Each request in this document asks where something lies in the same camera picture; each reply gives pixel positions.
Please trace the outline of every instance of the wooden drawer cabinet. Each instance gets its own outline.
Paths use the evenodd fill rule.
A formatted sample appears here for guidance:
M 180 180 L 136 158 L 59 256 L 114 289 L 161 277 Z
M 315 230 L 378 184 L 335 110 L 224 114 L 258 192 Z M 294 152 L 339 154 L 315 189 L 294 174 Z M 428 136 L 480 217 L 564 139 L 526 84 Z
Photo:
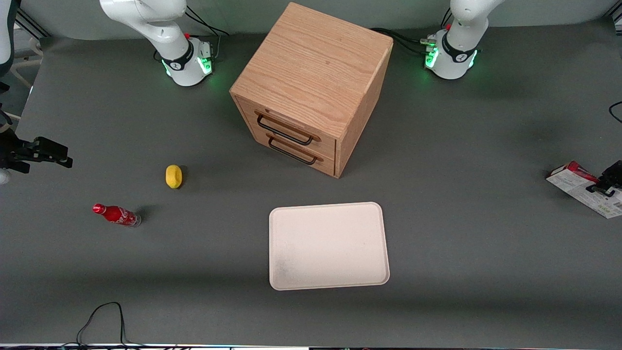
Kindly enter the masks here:
M 230 93 L 258 143 L 340 177 L 378 101 L 392 45 L 291 2 Z

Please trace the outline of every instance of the green led light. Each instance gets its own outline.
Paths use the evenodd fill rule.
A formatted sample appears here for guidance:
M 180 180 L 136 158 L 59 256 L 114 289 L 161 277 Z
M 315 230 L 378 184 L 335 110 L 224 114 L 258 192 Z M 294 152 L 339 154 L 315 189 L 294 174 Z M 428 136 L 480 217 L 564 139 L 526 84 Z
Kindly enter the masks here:
M 162 65 L 164 66 L 164 69 L 166 69 L 166 75 L 170 76 L 169 68 L 166 66 L 166 63 L 164 63 L 164 60 L 162 60 Z
M 430 53 L 428 53 L 428 57 L 425 59 L 425 65 L 428 68 L 434 67 L 434 63 L 436 63 L 436 58 L 439 56 L 439 50 L 435 47 Z
M 211 73 L 211 60 L 210 59 L 202 59 L 201 57 L 197 57 L 197 62 L 201 66 L 203 73 L 206 75 Z
M 477 56 L 477 50 L 473 53 L 473 57 L 471 58 L 471 63 L 468 64 L 468 67 L 471 68 L 475 63 L 475 56 Z

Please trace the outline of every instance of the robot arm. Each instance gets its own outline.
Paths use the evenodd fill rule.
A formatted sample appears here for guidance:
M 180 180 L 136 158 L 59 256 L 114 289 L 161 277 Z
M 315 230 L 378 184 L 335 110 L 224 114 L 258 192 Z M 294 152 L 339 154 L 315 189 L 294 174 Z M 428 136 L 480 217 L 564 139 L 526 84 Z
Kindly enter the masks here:
M 188 40 L 172 22 L 186 11 L 185 0 L 100 0 L 100 5 L 108 17 L 144 35 L 163 58 L 177 59 L 188 49 Z
M 195 85 L 211 73 L 210 43 L 186 38 L 173 22 L 185 13 L 186 0 L 100 0 L 100 5 L 108 17 L 151 42 L 175 83 Z
M 458 79 L 473 66 L 477 44 L 488 29 L 488 15 L 504 0 L 451 0 L 454 20 L 450 29 L 428 35 L 425 67 L 444 79 Z
M 474 49 L 488 29 L 488 15 L 505 0 L 451 0 L 452 30 L 447 42 L 461 51 Z
M 0 184 L 6 183 L 8 175 L 3 169 L 27 174 L 30 164 L 25 162 L 51 162 L 65 168 L 73 166 L 73 159 L 67 156 L 67 147 L 44 137 L 33 142 L 20 140 L 10 128 L 13 122 L 0 110 Z
M 622 161 L 608 167 L 595 185 L 586 188 L 589 192 L 600 192 L 607 197 L 616 194 L 614 189 L 622 189 Z
M 13 25 L 21 0 L 0 1 L 0 77 L 13 64 Z

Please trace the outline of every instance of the gray wall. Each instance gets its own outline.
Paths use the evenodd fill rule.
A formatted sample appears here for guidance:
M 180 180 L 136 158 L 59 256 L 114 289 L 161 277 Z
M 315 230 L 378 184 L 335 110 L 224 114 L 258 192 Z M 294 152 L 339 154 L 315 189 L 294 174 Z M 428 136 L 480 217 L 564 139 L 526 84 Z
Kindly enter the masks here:
M 188 0 L 209 24 L 231 33 L 267 32 L 289 0 Z M 299 4 L 365 27 L 390 29 L 438 24 L 449 0 L 297 0 Z M 616 0 L 506 0 L 490 15 L 495 27 L 574 24 L 602 16 Z M 23 0 L 22 7 L 56 36 L 74 39 L 140 37 L 103 13 L 99 0 Z M 206 30 L 187 17 L 178 20 L 191 34 Z

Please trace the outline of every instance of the black cable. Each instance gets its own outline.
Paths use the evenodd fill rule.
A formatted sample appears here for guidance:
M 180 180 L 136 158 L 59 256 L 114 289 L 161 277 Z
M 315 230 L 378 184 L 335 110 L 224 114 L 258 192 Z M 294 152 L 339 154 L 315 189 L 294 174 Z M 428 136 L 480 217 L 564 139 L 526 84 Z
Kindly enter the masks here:
M 391 31 L 389 29 L 385 29 L 385 28 L 370 28 L 372 31 L 378 32 L 380 34 L 384 34 L 387 35 L 389 37 L 392 37 L 393 40 L 395 40 L 398 44 L 402 45 L 406 50 L 410 51 L 410 52 L 414 52 L 415 54 L 420 54 L 420 55 L 425 55 L 427 54 L 427 52 L 425 51 L 421 51 L 421 50 L 415 50 L 412 47 L 408 46 L 405 42 L 403 42 L 402 40 L 406 40 L 412 44 L 418 44 L 419 41 L 415 40 L 415 39 L 411 39 L 408 37 L 403 36 L 400 33 Z
M 449 11 L 449 16 L 447 16 L 447 18 L 443 17 L 443 23 L 440 25 L 441 28 L 445 27 L 447 25 L 447 23 L 449 22 L 449 20 L 452 18 L 453 13 L 451 12 L 451 9 L 447 9 Z
M 402 39 L 402 40 L 404 40 L 404 41 L 414 42 L 414 43 L 417 43 L 417 44 L 419 43 L 419 40 L 417 40 L 417 39 L 411 39 L 411 38 L 409 38 L 409 37 L 406 37 L 406 36 L 404 36 L 404 35 L 402 35 L 402 34 L 400 34 L 400 33 L 398 33 L 398 32 L 392 31 L 392 30 L 390 30 L 390 29 L 385 29 L 385 28 L 370 28 L 370 30 L 375 31 L 375 32 L 378 32 L 378 33 L 386 34 L 386 35 L 388 35 L 388 36 L 390 36 L 390 37 L 397 37 L 397 38 L 400 38 L 400 39 Z
M 214 30 L 214 28 L 212 28 L 212 27 L 208 26 L 208 25 L 207 25 L 207 24 L 205 24 L 204 22 L 199 21 L 198 19 L 196 19 L 196 18 L 192 17 L 192 16 L 191 16 L 191 15 L 189 15 L 187 12 L 186 12 L 186 14 L 185 14 L 185 15 L 186 15 L 186 16 L 188 16 L 188 17 L 190 17 L 193 21 L 195 21 L 195 22 L 197 22 L 197 23 L 199 23 L 199 24 L 202 24 L 202 25 L 204 25 L 204 26 L 207 26 L 207 28 L 210 28 L 210 30 L 214 33 L 214 35 L 219 35 L 219 34 L 218 34 L 215 30 Z
M 187 15 L 188 17 L 190 17 L 190 18 L 194 19 L 195 21 L 199 22 L 200 24 L 203 24 L 203 25 L 204 25 L 204 26 L 206 26 L 207 28 L 211 29 L 211 31 L 213 31 L 214 33 L 215 33 L 215 31 L 219 31 L 219 32 L 223 33 L 224 35 L 229 36 L 229 33 L 225 32 L 224 30 L 222 30 L 222 29 L 218 29 L 218 28 L 216 28 L 216 27 L 212 27 L 212 26 L 210 26 L 209 24 L 207 24 L 207 23 L 206 23 L 206 22 L 205 22 L 205 21 L 201 18 L 201 16 L 199 16 L 196 12 L 194 12 L 194 10 L 193 10 L 192 8 L 190 8 L 190 6 L 186 6 L 186 7 L 188 8 L 188 10 L 190 10 L 190 12 L 192 12 L 192 14 L 193 14 L 193 15 L 195 15 L 195 16 L 198 18 L 198 20 L 197 20 L 196 18 L 192 17 L 191 15 L 189 15 L 189 14 L 187 14 L 187 13 L 186 13 L 186 15 Z
M 445 25 L 445 21 L 449 20 L 449 17 L 451 17 L 451 15 L 449 15 L 449 17 L 447 19 L 445 19 L 447 17 L 447 15 L 449 14 L 449 11 L 451 11 L 452 8 L 448 8 L 447 11 L 445 11 L 445 15 L 443 16 L 443 19 L 440 21 L 440 27 L 442 28 Z
M 95 314 L 97 313 L 97 311 L 106 305 L 112 305 L 112 304 L 116 305 L 119 308 L 119 316 L 121 317 L 121 332 L 119 334 L 119 340 L 121 344 L 125 346 L 126 348 L 129 347 L 127 343 L 138 344 L 138 343 L 134 343 L 130 341 L 125 334 L 125 319 L 123 318 L 123 309 L 121 308 L 121 304 L 119 304 L 116 301 L 110 301 L 109 303 L 105 303 L 105 304 L 97 306 L 95 310 L 93 310 L 93 312 L 91 313 L 91 316 L 89 316 L 88 321 L 84 324 L 84 326 L 82 326 L 82 328 L 80 328 L 80 330 L 78 331 L 78 334 L 76 334 L 76 341 L 75 341 L 79 346 L 85 345 L 85 343 L 82 342 L 82 333 L 88 327 L 88 325 L 91 324 L 91 321 L 93 320 L 93 317 L 95 317 Z
M 63 347 L 65 347 L 66 345 L 69 345 L 69 344 L 76 344 L 77 346 L 82 346 L 82 344 L 80 344 L 80 343 L 76 343 L 76 342 L 74 342 L 74 341 L 70 341 L 69 343 L 65 343 L 65 344 L 63 344 L 63 345 L 61 345 L 61 346 L 59 346 L 59 347 L 60 347 L 60 348 L 63 348 Z
M 611 106 L 609 106 L 609 114 L 611 114 L 611 116 L 613 118 L 616 118 L 617 121 L 619 121 L 620 123 L 622 123 L 622 119 L 620 119 L 620 117 L 616 116 L 615 114 L 613 114 L 613 107 L 617 106 L 617 105 L 622 105 L 622 101 L 620 102 L 616 102 L 614 104 L 612 104 Z

